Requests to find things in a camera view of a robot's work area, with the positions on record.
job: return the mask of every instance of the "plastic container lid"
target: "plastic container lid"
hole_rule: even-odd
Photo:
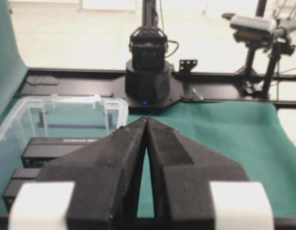
[[[0,126],[0,144],[23,151],[32,137],[104,137],[126,125],[128,114],[124,100],[99,95],[25,97]]]

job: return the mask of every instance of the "green cloth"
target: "green cloth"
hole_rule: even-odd
[[[26,72],[27,67],[18,53],[7,0],[0,0],[0,115]]]
[[[240,162],[253,181],[263,183],[276,217],[296,217],[296,148],[283,131],[275,107],[267,103],[178,103],[164,112],[130,114],[128,122],[152,116],[215,151]],[[7,153],[0,167],[19,167]],[[148,157],[145,157],[138,217],[154,216]],[[0,194],[0,213],[3,209]]]

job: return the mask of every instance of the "metal bracket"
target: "metal bracket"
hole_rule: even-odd
[[[198,60],[180,60],[179,72],[190,73],[198,64]]]
[[[58,85],[59,81],[53,76],[28,76],[26,82],[30,85]]]

